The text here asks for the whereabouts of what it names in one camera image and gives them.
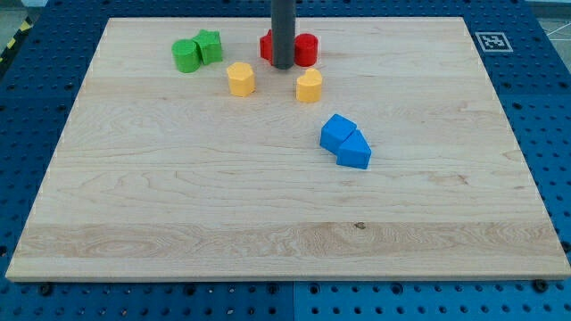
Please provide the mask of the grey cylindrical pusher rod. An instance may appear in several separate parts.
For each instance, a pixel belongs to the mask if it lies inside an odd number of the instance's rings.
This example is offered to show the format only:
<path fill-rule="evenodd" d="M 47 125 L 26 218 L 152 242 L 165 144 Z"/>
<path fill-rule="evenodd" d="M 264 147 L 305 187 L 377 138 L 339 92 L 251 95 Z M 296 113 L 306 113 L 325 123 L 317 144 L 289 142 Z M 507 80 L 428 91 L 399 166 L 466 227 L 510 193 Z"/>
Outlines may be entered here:
<path fill-rule="evenodd" d="M 296 8 L 294 0 L 271 1 L 272 62 L 279 70 L 294 65 Z"/>

